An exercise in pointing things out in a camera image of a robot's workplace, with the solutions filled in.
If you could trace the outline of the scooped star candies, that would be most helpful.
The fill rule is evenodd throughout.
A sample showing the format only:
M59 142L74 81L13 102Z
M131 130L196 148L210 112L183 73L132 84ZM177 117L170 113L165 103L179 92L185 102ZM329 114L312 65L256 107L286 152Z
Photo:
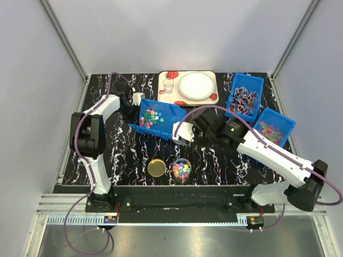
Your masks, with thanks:
M178 179L187 179L190 176L191 164L187 160L177 160L173 165L174 176Z

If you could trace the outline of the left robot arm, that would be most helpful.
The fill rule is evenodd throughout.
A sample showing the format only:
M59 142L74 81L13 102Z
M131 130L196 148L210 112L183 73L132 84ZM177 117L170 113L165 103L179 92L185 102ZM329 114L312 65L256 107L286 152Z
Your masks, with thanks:
M107 119L118 112L132 122L137 118L141 101L145 94L130 86L107 93L84 112L71 116L70 149L79 157L86 169L91 183L87 200L91 206L105 212L112 211L116 205L113 186L107 175L103 154L106 148L105 124Z

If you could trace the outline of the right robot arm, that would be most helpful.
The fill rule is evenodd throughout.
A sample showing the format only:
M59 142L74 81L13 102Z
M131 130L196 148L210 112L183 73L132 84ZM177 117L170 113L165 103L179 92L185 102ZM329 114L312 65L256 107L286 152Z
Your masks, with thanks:
M280 184L253 185L243 199L244 208L256 212L269 203L290 203L302 211L313 211L324 186L328 165L302 159L267 140L241 118L216 117L206 109L191 119L195 141L235 150L271 168L284 178Z

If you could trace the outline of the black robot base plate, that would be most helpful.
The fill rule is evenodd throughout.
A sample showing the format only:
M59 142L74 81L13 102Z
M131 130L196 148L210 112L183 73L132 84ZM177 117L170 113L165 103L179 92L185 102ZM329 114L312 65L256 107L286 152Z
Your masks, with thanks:
M213 208L229 213L275 212L273 204L259 206L248 199L251 187L246 185L169 185L169 186L114 186L109 201L98 202L89 197L85 212L115 211L132 213L141 209Z

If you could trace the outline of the blue bin of star candies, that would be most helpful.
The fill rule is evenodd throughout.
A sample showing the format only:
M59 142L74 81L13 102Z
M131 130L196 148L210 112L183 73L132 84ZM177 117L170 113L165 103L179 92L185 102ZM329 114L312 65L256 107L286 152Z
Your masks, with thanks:
M164 140L171 140L174 124L186 114L184 109L175 104L143 99L138 119L128 125L141 134L150 134Z

